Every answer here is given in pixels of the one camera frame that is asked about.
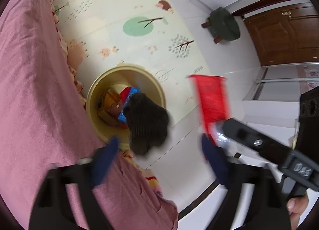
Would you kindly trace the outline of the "right hand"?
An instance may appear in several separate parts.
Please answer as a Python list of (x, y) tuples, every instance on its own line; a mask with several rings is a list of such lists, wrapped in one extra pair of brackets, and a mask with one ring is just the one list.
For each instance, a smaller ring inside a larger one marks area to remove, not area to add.
[(291, 224), (292, 230), (297, 229), (300, 217), (306, 210), (308, 204), (309, 204), (309, 198), (307, 194), (301, 197), (291, 198), (287, 202), (287, 209), (288, 209), (288, 212), (290, 213), (290, 224)]

